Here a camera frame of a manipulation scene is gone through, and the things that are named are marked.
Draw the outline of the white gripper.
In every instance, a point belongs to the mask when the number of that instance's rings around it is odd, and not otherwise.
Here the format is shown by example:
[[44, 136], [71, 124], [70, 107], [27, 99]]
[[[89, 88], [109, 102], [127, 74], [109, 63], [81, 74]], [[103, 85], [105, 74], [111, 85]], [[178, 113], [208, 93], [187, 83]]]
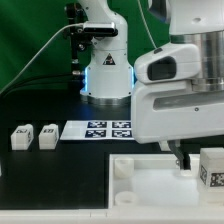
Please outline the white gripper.
[[190, 170], [190, 156], [179, 140], [224, 134], [224, 91], [193, 92], [187, 81], [137, 82], [131, 121], [138, 143], [168, 141], [180, 169]]

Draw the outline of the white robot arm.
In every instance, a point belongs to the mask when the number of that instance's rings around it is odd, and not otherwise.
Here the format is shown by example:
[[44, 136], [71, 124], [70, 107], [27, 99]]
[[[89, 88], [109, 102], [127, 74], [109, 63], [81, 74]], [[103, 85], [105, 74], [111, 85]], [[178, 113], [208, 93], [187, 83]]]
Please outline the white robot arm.
[[139, 143], [175, 142], [224, 134], [224, 0], [148, 0], [170, 24], [170, 41], [127, 60], [127, 23], [107, 0], [80, 0], [93, 36], [82, 97], [98, 104], [131, 100], [132, 135]]

